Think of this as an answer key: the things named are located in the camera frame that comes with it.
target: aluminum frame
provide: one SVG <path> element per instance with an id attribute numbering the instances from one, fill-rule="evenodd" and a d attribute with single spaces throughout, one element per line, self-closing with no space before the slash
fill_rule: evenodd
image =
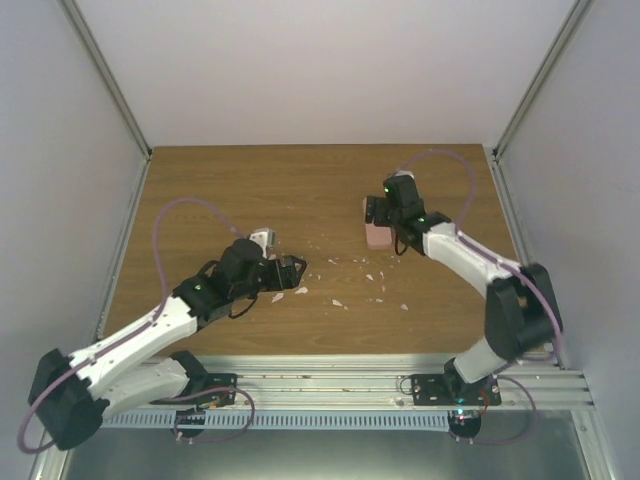
<path id="1" fill-rule="evenodd" d="M 509 120 L 507 124 L 507 128 L 500 136 L 497 145 L 495 146 L 493 153 L 496 158 L 496 162 L 500 162 L 502 160 L 502 156 L 509 145 L 509 142 L 513 138 L 513 135 L 518 130 L 520 123 L 523 118 L 526 116 L 529 111 L 529 107 L 533 104 L 540 89 L 544 86 L 547 78 L 553 71 L 553 68 L 558 63 L 560 56 L 566 49 L 567 45 L 573 38 L 576 30 L 584 20 L 584 17 L 589 10 L 589 7 L 592 5 L 593 0 L 575 0 L 573 5 L 571 6 L 571 10 L 567 14 L 560 30 L 556 34 L 556 37 L 553 39 L 547 54 L 542 60 L 542 64 L 536 71 L 531 83 L 527 87 L 527 90 L 520 100 L 520 104 L 516 108 L 516 111 L 513 113 L 513 116 Z"/>
<path id="2" fill-rule="evenodd" d="M 574 411 L 571 415 L 591 478 L 615 480 L 613 459 L 597 412 Z"/>
<path id="3" fill-rule="evenodd" d="M 120 270 L 122 269 L 122 264 L 124 263 L 124 257 L 125 253 L 127 252 L 127 245 L 129 244 L 129 238 L 131 237 L 131 230 L 133 229 L 136 212 L 138 211 L 140 199 L 142 198 L 142 191 L 144 190 L 144 184 L 149 173 L 149 163 L 150 159 L 149 161 L 144 162 L 144 164 L 141 166 L 140 172 L 138 173 L 138 179 L 136 180 L 135 187 L 133 189 L 133 192 L 131 193 L 131 199 L 129 200 L 129 207 L 127 208 L 124 225 L 122 226 L 122 229 L 120 231 L 120 237 L 118 238 L 116 250 L 111 261 L 111 267 L 109 269 L 109 279 L 102 295 L 104 301 L 102 303 L 102 307 L 100 308 L 100 318 L 98 320 L 98 325 L 96 326 L 96 331 L 93 338 L 94 341 L 97 341 L 102 337 L 104 328 L 107 323 L 107 316 L 109 315 L 109 309 L 111 308 L 113 296 L 116 292 L 116 284 L 118 283 Z"/>
<path id="4" fill-rule="evenodd" d="M 131 109 L 129 108 L 129 104 L 127 103 L 120 87 L 118 86 L 118 82 L 116 81 L 113 73 L 111 73 L 111 69 L 107 64 L 102 52 L 100 51 L 100 47 L 96 42 L 95 38 L 93 38 L 93 34 L 91 33 L 91 29 L 89 25 L 87 25 L 84 16 L 82 15 L 82 11 L 75 0 L 58 0 L 60 7 L 63 12 L 67 16 L 71 27 L 75 31 L 78 36 L 80 43 L 85 47 L 87 55 L 93 62 L 93 65 L 96 67 L 100 78 L 102 79 L 105 88 L 111 95 L 111 98 L 116 104 L 116 107 L 120 111 L 120 115 L 122 116 L 122 120 L 126 124 L 131 136 L 138 144 L 138 148 L 148 160 L 151 157 L 151 147 L 149 143 L 144 138 L 144 134 L 138 125 L 137 120 L 133 116 Z"/>

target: metal baseplate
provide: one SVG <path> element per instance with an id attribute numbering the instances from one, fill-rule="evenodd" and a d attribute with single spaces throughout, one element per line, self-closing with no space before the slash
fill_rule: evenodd
<path id="1" fill-rule="evenodd" d="M 450 355 L 310 355 L 199 360 L 209 371 L 237 374 L 238 387 L 256 403 L 258 412 L 252 428 L 446 431 L 447 423 L 442 422 L 454 407 L 438 402 L 414 405 L 412 391 L 407 391 L 409 381 L 404 381 L 416 373 L 441 373 L 449 358 Z M 539 410 L 593 409 L 581 372 L 528 362 L 512 367 L 508 373 L 532 393 Z M 497 405 L 496 399 L 490 402 L 492 410 L 531 409 L 526 395 L 517 387 L 500 380 L 498 387 L 499 391 L 492 395 L 499 394 L 501 403 Z M 194 428 L 234 428 L 241 426 L 248 414 L 248 402 L 238 396 L 234 405 L 201 413 Z M 147 406 L 105 422 L 104 428 L 167 428 L 174 420 L 175 411 L 166 405 Z"/>

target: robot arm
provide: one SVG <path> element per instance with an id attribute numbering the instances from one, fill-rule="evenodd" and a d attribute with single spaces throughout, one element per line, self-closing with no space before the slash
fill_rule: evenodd
<path id="1" fill-rule="evenodd" d="M 439 261 L 486 299 L 484 336 L 447 362 L 444 381 L 452 403 L 480 382 L 554 336 L 553 325 L 533 292 L 513 272 L 526 276 L 551 305 L 558 319 L 553 287 L 538 264 L 522 266 L 491 252 L 439 212 L 425 212 L 413 175 L 399 172 L 384 182 L 385 197 L 368 197 L 370 217 L 393 228 L 396 242 Z"/>
<path id="2" fill-rule="evenodd" d="M 188 352 L 178 352 L 157 365 L 139 365 L 220 318 L 237 318 L 246 312 L 232 313 L 238 300 L 255 301 L 260 292 L 297 287 L 306 262 L 290 255 L 267 260 L 273 240 L 269 229 L 236 240 L 220 261 L 207 263 L 176 287 L 157 318 L 154 314 L 160 305 L 110 337 L 68 356 L 57 349 L 44 355 L 29 394 L 31 404 L 70 369 L 88 362 L 36 411 L 58 448 L 77 446 L 95 433 L 103 419 L 117 413 L 210 386 L 206 370 Z"/>

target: ventilation grille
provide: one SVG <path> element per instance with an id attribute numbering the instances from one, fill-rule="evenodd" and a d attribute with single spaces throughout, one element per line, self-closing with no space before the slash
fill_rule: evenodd
<path id="1" fill-rule="evenodd" d="M 203 419 L 204 425 L 181 428 L 235 429 L 249 419 L 249 412 L 237 410 L 207 411 L 190 417 Z M 175 411 L 140 409 L 117 415 L 103 428 L 172 428 Z M 256 412 L 252 429 L 257 430 L 434 430 L 449 429 L 443 412 L 330 412 L 276 411 Z"/>

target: white wall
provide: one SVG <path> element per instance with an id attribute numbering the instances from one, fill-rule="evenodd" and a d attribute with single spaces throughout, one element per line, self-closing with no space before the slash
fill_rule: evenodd
<path id="1" fill-rule="evenodd" d="M 80 0 L 153 146 L 494 145 L 572 0 Z"/>
<path id="2" fill-rule="evenodd" d="M 91 339 L 142 154 L 57 2 L 0 6 L 0 465 L 40 356 Z M 35 422 L 29 440 L 40 440 Z"/>
<path id="3" fill-rule="evenodd" d="M 638 478 L 640 3 L 594 2 L 507 149 L 533 249 L 551 271 L 622 478 Z"/>

